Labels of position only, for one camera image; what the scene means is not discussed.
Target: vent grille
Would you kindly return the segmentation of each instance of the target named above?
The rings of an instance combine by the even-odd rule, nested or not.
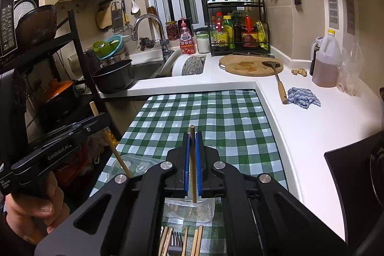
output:
[[[328,0],[328,8],[330,14],[329,27],[339,29],[339,7],[337,6],[337,0]]]
[[[355,5],[353,0],[345,0],[347,3],[347,33],[355,35]]]

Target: wooden cutting board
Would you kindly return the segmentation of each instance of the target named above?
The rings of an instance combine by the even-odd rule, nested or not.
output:
[[[279,62],[280,66],[276,68],[277,73],[283,70],[283,62],[279,59],[257,57],[253,55],[226,55],[219,61],[219,66],[225,66],[225,70],[232,74],[242,76],[270,76],[275,72],[271,67],[263,65],[263,61]]]

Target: white jar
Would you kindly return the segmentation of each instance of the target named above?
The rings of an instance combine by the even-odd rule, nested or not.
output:
[[[209,36],[208,34],[197,34],[197,51],[200,54],[207,54],[211,51],[209,44]]]

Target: orange lid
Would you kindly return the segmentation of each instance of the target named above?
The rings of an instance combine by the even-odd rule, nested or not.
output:
[[[72,80],[65,80],[63,82],[58,82],[57,79],[53,79],[49,82],[49,90],[45,93],[45,102],[51,100],[53,97],[56,97],[58,94],[62,93],[68,87],[73,85]]]

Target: faucet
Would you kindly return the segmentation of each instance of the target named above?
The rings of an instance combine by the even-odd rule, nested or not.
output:
[[[170,55],[174,51],[173,50],[169,50],[168,47],[167,47],[167,45],[169,44],[169,40],[164,38],[164,30],[163,30],[163,26],[161,24],[161,21],[160,21],[159,17],[157,17],[157,16],[155,16],[154,14],[151,14],[151,13],[144,14],[144,15],[140,16],[136,20],[135,24],[133,25],[132,40],[133,41],[137,41],[138,40],[139,24],[145,18],[152,19],[152,20],[156,21],[157,24],[159,25],[161,52],[162,52],[162,55],[163,55],[163,60],[164,60],[164,62],[166,62],[168,60],[168,58],[170,57]]]

